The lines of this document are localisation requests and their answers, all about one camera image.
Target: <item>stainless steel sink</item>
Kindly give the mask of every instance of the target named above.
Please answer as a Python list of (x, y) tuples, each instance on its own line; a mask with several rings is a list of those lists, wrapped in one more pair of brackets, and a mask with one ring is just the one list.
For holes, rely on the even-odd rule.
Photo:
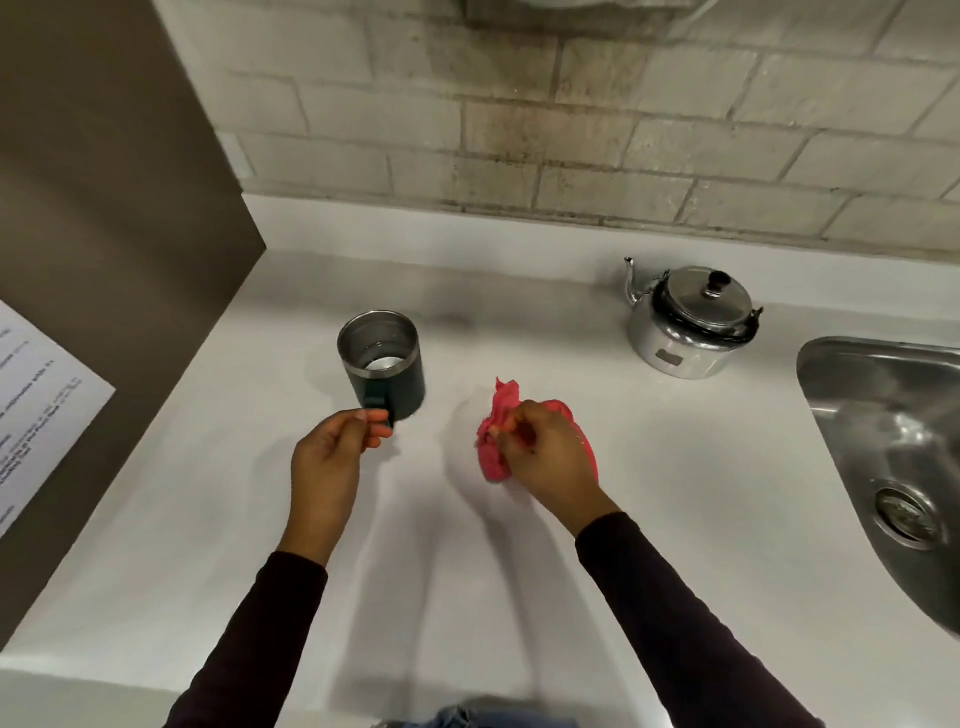
[(876, 555), (960, 635), (960, 351), (818, 339), (797, 375)]

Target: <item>countertop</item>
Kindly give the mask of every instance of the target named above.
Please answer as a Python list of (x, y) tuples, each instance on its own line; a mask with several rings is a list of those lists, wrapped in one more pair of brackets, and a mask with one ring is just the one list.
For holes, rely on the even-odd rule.
[(827, 335), (955, 345), (960, 324), (771, 304), (726, 372), (691, 382), (634, 354), (615, 290), (278, 251), (0, 667), (186, 688), (279, 539), (294, 444), (355, 406), (336, 334), (376, 307), (416, 323), (427, 398), (364, 458), (291, 708), (421, 718), (492, 695), (585, 726), (669, 725), (569, 536), (479, 472), (475, 431), (499, 376), (569, 404), (605, 489), (830, 728), (955, 728), (960, 643), (874, 554), (796, 357)]

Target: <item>left hand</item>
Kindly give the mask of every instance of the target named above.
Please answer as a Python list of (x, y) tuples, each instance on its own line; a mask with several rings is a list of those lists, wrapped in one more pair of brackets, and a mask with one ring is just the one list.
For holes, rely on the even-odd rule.
[(353, 512), (360, 455), (393, 435), (388, 419), (384, 409), (338, 412), (297, 443), (291, 463), (290, 519), (278, 551), (326, 567)]

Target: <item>dark long sleeve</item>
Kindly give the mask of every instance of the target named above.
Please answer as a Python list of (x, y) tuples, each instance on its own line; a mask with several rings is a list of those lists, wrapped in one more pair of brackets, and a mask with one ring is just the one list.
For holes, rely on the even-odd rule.
[(174, 704), (166, 728), (272, 728), (293, 685), (326, 570), (301, 556), (267, 559), (227, 631)]
[(822, 728), (625, 513), (587, 526), (577, 553), (675, 728)]

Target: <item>hand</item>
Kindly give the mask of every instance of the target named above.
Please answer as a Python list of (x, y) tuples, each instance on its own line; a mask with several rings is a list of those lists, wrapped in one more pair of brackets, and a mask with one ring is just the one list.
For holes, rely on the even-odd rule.
[(491, 432), (514, 477), (574, 537), (620, 510), (600, 489), (580, 436), (559, 412), (526, 401)]
[(360, 455), (393, 431), (384, 409), (351, 409), (326, 418), (294, 448), (290, 519), (278, 551), (322, 567), (344, 535), (360, 482)]

